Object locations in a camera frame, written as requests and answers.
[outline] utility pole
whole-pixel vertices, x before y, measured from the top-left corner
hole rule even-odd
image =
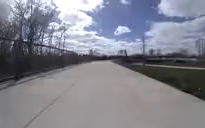
[[[146,61],[146,43],[145,43],[145,35],[142,36],[142,54],[143,54],[143,66],[145,66]]]

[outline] pavement crack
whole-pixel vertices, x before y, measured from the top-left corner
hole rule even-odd
[[[56,101],[58,101],[61,96],[67,92],[69,89],[71,89],[76,82],[71,84],[69,87],[65,88],[55,99],[53,99],[48,105],[46,105],[41,111],[39,111],[23,128],[27,128],[34,120],[36,120],[38,117],[40,117],[46,110],[48,110],[50,107],[52,107]]]

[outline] bare tree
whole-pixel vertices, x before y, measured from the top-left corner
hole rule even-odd
[[[150,55],[150,56],[154,56],[154,54],[155,54],[155,50],[154,50],[154,49],[150,49],[150,50],[149,50],[149,55]]]

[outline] concrete path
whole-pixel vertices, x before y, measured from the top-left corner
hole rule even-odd
[[[132,65],[143,65],[142,63],[133,63]],[[205,70],[205,68],[201,67],[186,67],[186,66],[171,66],[171,65],[156,65],[156,64],[146,64],[146,66],[150,67],[161,67],[161,68],[175,68],[175,69],[192,69],[192,70]]]
[[[205,102],[92,62],[0,91],[0,128],[205,128]]]

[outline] tree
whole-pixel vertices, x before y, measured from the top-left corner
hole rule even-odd
[[[126,49],[122,49],[118,51],[119,56],[128,56],[128,52]]]
[[[154,50],[154,49],[150,49],[150,50],[149,50],[149,55],[150,55],[150,56],[154,56],[154,54],[155,54],[155,50]]]
[[[182,54],[183,56],[188,55],[188,50],[186,48],[180,48],[179,49],[179,54]]]

